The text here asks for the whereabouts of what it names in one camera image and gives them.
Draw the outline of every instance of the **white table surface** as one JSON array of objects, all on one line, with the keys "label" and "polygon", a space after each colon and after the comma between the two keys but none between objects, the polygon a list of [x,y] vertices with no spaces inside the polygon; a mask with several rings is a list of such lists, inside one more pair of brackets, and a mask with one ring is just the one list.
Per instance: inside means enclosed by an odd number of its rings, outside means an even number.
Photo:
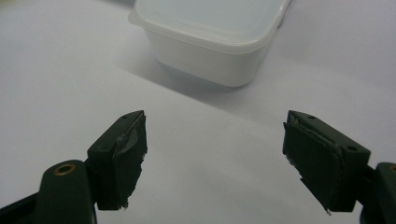
[{"label": "white table surface", "polygon": [[44,171],[87,158],[144,109],[148,155],[130,198],[99,223],[359,223],[328,216],[282,154],[288,110],[396,161],[396,2],[297,0],[256,78],[226,89],[158,63],[133,0],[0,1],[0,207]]}]

